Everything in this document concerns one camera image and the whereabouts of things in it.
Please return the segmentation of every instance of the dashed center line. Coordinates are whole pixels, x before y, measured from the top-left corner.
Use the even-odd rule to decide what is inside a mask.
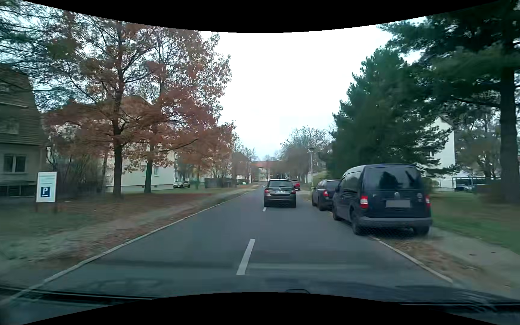
[[[242,261],[240,262],[240,267],[238,267],[236,275],[244,275],[246,273],[246,268],[248,267],[248,261],[250,259],[250,254],[252,254],[252,247],[254,247],[255,241],[256,240],[250,240],[248,242],[248,247],[246,247],[244,256],[242,256]]]

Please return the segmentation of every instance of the street lamp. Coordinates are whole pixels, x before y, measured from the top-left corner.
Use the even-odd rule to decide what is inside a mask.
[[[313,163],[313,160],[312,160],[312,155],[314,154],[314,149],[316,148],[308,148],[308,152],[310,153],[310,185],[312,186],[313,185],[313,176],[314,176],[314,171],[313,171],[313,166],[314,166],[314,163]]]

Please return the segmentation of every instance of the parking sign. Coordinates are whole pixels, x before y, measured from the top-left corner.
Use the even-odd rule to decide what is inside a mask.
[[[38,191],[35,202],[55,202],[57,172],[38,173]]]

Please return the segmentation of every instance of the car wheel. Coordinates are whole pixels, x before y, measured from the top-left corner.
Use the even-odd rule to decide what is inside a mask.
[[[364,229],[358,225],[358,217],[354,210],[350,211],[350,224],[352,226],[352,233],[357,236],[362,236],[365,234]]]
[[[417,236],[426,236],[429,233],[430,227],[413,227],[413,232]]]
[[[326,206],[323,206],[322,203],[320,203],[320,198],[318,198],[317,206],[318,206],[318,210],[320,210],[320,211],[324,211],[327,209]]]
[[[336,207],[334,204],[332,205],[332,220],[334,221],[340,221],[340,218],[336,215]]]

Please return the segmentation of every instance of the asphalt road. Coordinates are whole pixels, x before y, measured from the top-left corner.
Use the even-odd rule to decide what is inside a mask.
[[[346,290],[346,283],[372,286],[372,291],[374,286],[450,286],[375,240],[355,236],[350,225],[332,220],[328,211],[318,211],[300,197],[297,208],[264,209],[262,187],[258,187],[69,272],[40,290],[170,297],[301,288],[344,295],[340,288]],[[0,313],[6,324],[25,324],[96,307],[17,299]]]

